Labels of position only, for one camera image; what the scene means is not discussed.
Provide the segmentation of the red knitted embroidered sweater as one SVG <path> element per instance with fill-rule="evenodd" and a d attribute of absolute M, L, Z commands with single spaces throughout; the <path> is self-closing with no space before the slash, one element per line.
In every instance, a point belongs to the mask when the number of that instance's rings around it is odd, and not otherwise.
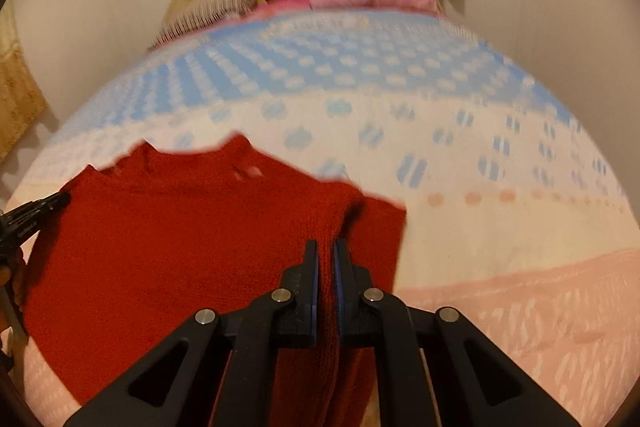
<path fill-rule="evenodd" d="M 316 347 L 278 358 L 270 421 L 357 426 L 375 381 L 369 349 L 338 340 L 333 246 L 390 289 L 406 212 L 343 181 L 321 181 L 255 150 L 137 146 L 65 185 L 70 203 L 41 231 L 26 267 L 24 320 L 34 350 L 86 403 L 203 308 L 239 310 L 275 288 L 318 245 Z"/>

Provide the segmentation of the beige side window curtain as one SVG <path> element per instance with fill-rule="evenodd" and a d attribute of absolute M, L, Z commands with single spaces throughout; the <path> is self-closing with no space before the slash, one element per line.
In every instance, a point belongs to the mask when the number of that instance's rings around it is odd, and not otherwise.
<path fill-rule="evenodd" d="M 0 20 L 0 160 L 5 161 L 48 108 L 25 60 L 14 4 L 6 0 Z"/>

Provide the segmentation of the polka dot bedspread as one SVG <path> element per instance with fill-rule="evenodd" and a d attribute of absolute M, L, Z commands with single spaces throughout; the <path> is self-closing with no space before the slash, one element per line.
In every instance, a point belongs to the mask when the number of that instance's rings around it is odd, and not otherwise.
<path fill-rule="evenodd" d="M 11 197 L 49 195 L 150 144 L 232 135 L 406 212 L 391 291 L 459 309 L 584 426 L 639 375 L 639 228 L 591 136 L 532 76 L 433 17 L 306 11 L 148 54 L 53 135 Z M 82 404 L 29 338 L 26 399 L 48 426 Z"/>

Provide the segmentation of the striped pillow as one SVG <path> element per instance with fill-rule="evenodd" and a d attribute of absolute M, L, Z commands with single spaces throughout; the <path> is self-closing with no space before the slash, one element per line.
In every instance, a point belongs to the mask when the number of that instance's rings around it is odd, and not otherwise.
<path fill-rule="evenodd" d="M 257 0 L 192 0 L 163 22 L 149 50 L 212 27 L 223 20 L 244 16 L 252 12 L 256 4 Z"/>

